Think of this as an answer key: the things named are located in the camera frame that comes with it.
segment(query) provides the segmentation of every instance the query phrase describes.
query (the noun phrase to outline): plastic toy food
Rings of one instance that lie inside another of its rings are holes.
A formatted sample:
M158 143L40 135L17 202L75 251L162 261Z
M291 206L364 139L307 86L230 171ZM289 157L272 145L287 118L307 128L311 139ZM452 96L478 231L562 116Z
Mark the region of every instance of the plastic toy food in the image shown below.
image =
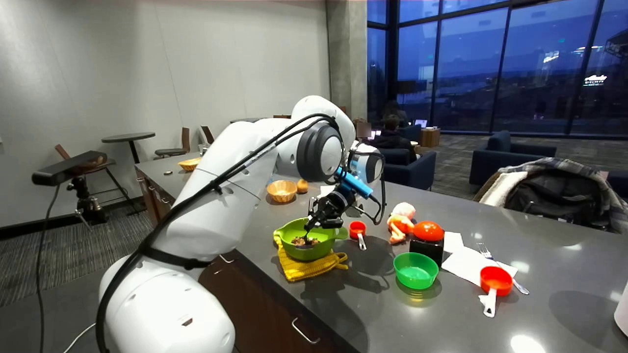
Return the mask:
M446 229L435 220L423 220L413 226L411 233L423 241L437 243L444 241Z
M409 202L401 202L393 208L391 218L387 220L389 226L389 243L403 243L409 239L415 228L417 208Z

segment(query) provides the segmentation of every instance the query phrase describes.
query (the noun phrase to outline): green bowl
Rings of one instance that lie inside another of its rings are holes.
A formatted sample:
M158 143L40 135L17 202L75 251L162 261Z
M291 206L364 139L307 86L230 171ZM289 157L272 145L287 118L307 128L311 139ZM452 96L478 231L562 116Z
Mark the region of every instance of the green bowl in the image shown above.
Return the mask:
M334 249L336 237L348 233L346 229L313 228L309 237L319 243L309 245L309 247L301 247L301 245L295 245L293 241L307 233L305 226L307 226L307 220L299 218L299 220L293 220L293 222L278 228L274 233L274 237L281 239L281 245L287 251L287 255L295 261L301 261L301 263L311 263L311 261L317 261L317 259L331 255Z
M427 290L435 284L440 269L423 253L403 253L393 261L397 280L411 290Z

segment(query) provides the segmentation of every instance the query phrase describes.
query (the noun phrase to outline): concrete pillar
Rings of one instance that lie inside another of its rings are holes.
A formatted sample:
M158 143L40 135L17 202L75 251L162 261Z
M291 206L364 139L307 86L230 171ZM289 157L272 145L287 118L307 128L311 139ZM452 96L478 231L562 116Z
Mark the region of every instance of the concrete pillar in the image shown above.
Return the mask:
M327 0L331 98L368 118L368 0Z

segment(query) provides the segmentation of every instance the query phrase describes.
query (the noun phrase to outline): orange bowl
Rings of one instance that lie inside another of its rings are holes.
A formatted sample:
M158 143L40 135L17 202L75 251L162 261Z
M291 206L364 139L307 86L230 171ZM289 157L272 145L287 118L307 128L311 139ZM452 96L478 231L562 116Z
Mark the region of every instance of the orange bowl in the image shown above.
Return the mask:
M181 161L179 167L185 171L185 173L193 173L197 169L197 165L201 163L201 157L197 159L187 159L187 161Z
M268 198L272 204L291 204L297 198L297 182L276 180L268 186Z

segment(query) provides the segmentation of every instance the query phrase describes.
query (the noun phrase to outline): sofa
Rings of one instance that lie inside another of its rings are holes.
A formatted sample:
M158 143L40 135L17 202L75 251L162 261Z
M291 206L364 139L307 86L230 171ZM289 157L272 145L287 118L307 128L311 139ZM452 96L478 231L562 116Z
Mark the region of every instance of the sofa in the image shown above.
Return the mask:
M511 141L511 131L497 131L490 137L488 147L474 151L470 184L480 188L501 167L523 165L544 157L556 157L556 147L515 143Z
M385 180L431 190L435 184L437 153L415 157L409 149L382 149Z
M625 200L628 200L628 171L609 171L607 182Z

